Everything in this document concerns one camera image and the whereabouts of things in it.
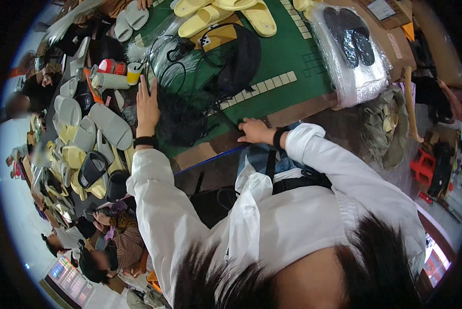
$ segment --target black wristband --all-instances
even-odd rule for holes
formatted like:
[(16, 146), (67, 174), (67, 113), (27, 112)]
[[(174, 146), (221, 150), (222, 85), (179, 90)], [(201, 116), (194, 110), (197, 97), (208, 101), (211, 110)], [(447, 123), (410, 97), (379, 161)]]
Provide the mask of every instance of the black wristband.
[(278, 127), (278, 128), (276, 128), (276, 132), (274, 133), (274, 139), (272, 140), (272, 145), (274, 145), (274, 148), (276, 148), (278, 150), (282, 149), (281, 148), (281, 136), (286, 131), (288, 131), (287, 127)]
[(141, 136), (139, 138), (136, 138), (133, 141), (133, 148), (137, 147), (138, 145), (149, 145), (153, 146), (154, 149), (159, 148), (159, 141), (157, 140), (157, 137), (154, 136)]

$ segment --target label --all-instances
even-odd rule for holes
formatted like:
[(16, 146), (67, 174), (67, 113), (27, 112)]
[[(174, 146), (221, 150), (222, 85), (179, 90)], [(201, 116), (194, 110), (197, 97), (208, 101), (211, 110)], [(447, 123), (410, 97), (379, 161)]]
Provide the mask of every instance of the label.
[(378, 20), (383, 20), (396, 14), (396, 12), (384, 0), (375, 0), (367, 5), (367, 7)]
[(389, 38), (389, 42), (391, 42), (392, 49), (394, 50), (394, 53), (396, 54), (397, 59), (402, 59), (403, 55), (401, 55), (401, 50), (399, 49), (398, 42), (396, 42), (396, 38), (394, 37), (394, 34), (388, 33), (387, 37)]

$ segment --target window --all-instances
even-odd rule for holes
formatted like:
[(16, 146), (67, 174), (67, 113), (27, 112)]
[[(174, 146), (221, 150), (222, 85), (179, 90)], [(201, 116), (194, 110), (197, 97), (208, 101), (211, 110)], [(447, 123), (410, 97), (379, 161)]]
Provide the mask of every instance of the window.
[(95, 287), (68, 261), (60, 256), (48, 276), (79, 306), (83, 306)]

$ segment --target wooden stick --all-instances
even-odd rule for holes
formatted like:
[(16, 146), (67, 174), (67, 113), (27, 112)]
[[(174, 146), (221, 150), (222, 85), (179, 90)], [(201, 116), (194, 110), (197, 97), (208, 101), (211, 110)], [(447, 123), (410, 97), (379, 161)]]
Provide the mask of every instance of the wooden stick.
[(411, 66), (405, 67), (405, 99), (406, 109), (408, 110), (409, 117), (409, 136), (417, 142), (423, 143), (424, 140), (418, 135), (418, 130), (416, 129), (416, 116), (413, 102)]

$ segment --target white sleeve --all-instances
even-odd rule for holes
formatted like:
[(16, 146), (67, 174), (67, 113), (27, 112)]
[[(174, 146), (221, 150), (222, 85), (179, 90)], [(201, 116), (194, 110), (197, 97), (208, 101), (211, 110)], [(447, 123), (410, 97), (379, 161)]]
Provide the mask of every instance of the white sleeve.
[(169, 159), (158, 150), (135, 152), (127, 191), (135, 197), (141, 236), (162, 292), (173, 306), (178, 265), (192, 241), (208, 237), (209, 228), (185, 193), (174, 186)]
[(409, 256), (425, 250), (425, 231), (415, 203), (353, 153), (324, 139), (325, 133), (318, 125), (299, 125), (286, 138), (288, 156), (325, 173), (333, 190), (355, 199), (387, 224), (400, 225), (405, 231), (406, 243), (410, 243)]
[(80, 259), (81, 254), (82, 254), (82, 252), (81, 252), (80, 248), (73, 248), (71, 250), (71, 256), (77, 261)]

